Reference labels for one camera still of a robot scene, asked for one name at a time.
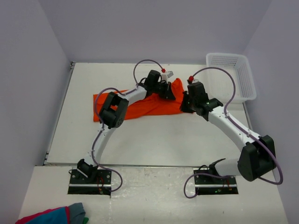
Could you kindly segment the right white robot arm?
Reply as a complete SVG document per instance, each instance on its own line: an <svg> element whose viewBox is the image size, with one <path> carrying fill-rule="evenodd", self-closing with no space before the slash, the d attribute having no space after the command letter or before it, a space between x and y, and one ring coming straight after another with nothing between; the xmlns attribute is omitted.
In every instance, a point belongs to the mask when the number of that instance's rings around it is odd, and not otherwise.
<svg viewBox="0 0 299 224"><path fill-rule="evenodd" d="M219 128L240 150L237 159L220 159L209 165L209 174L214 176L240 175L252 182L274 170L277 165L273 139L261 136L248 129L226 111L216 98L209 99L201 82L189 84L183 93L182 112L196 113Z"/></svg>

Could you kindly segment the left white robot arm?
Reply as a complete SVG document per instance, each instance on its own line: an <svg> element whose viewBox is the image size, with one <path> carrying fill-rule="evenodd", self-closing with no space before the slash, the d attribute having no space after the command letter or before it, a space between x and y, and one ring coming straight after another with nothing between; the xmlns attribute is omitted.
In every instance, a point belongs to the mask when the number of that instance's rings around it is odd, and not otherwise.
<svg viewBox="0 0 299 224"><path fill-rule="evenodd" d="M100 128L92 143L91 150L87 153L86 157L77 163L77 171L79 173L88 179L95 174L95 170L99 166L96 157L102 156L113 132L125 120L125 115L130 105L149 97L153 93L162 99L176 99L171 90L171 82L168 81L168 78L171 76L173 76L172 71L160 74L156 70L151 70L144 82L137 83L131 90L120 92L116 88L106 88L97 95L96 100L99 99L103 92L107 90L111 91L108 93L100 110L96 109L96 104L94 104L94 112L99 118Z"/></svg>

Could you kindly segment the orange t shirt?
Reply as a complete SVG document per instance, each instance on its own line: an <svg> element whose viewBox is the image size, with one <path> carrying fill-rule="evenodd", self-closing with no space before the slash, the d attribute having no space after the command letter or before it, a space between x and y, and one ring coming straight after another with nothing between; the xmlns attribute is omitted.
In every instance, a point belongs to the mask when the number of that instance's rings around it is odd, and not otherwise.
<svg viewBox="0 0 299 224"><path fill-rule="evenodd" d="M175 100L167 100L159 97L158 94L152 94L146 99L139 100L127 109L125 120L136 119L142 116L160 116L180 114L180 105L183 100L183 84L177 78L171 83L171 90Z"/></svg>

